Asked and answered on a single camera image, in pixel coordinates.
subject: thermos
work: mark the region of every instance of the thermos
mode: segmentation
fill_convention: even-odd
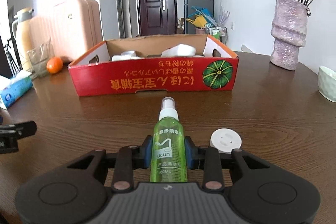
[[[33,12],[34,10],[30,7],[18,11],[14,16],[16,20],[12,23],[13,35],[16,40],[23,70],[29,70],[32,66],[27,51],[33,49],[29,36],[29,22],[33,18]]]

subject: pumpkin illustration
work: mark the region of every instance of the pumpkin illustration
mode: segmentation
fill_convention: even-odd
[[[224,87],[232,78],[233,67],[225,60],[217,60],[203,71],[203,82],[216,90]]]

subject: wooden table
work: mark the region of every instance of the wooden table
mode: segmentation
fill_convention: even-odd
[[[336,223],[336,104],[320,95],[317,75],[302,64],[291,72],[270,64],[269,56],[239,55],[232,92],[169,94],[185,134],[196,145],[206,145],[216,129],[234,129],[243,149],[319,189],[322,204],[314,223]],[[66,68],[34,80],[34,88],[8,112],[1,110],[4,123],[34,120],[38,131],[20,140],[18,153],[0,155],[0,211],[10,224],[20,223],[14,196],[22,183],[94,148],[116,152],[141,144],[152,134],[165,95],[79,98]],[[146,181],[149,170],[136,170],[134,175],[136,182]],[[189,172],[189,180],[201,179],[201,171]]]

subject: orange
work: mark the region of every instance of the orange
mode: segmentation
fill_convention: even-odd
[[[47,63],[47,71],[51,74],[58,73],[63,68],[63,61],[60,57],[51,58]]]

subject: pink suitcase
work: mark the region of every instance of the pink suitcase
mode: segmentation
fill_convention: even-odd
[[[33,17],[29,31],[35,47],[51,38],[55,56],[71,62],[103,40],[99,4],[95,0],[58,4],[52,13]]]

